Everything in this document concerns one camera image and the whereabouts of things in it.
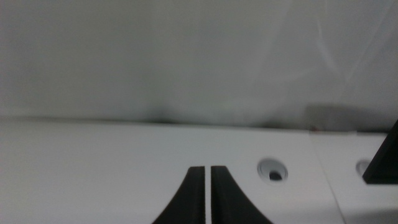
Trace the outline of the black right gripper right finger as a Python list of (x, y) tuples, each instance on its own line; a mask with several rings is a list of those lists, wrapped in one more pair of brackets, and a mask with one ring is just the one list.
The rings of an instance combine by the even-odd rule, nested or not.
[(217, 224), (272, 224), (246, 197), (226, 166), (211, 167), (211, 221)]

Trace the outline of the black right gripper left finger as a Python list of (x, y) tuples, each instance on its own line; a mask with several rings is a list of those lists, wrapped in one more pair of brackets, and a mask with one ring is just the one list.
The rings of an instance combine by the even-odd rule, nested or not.
[(153, 224), (205, 224), (205, 168), (190, 167)]

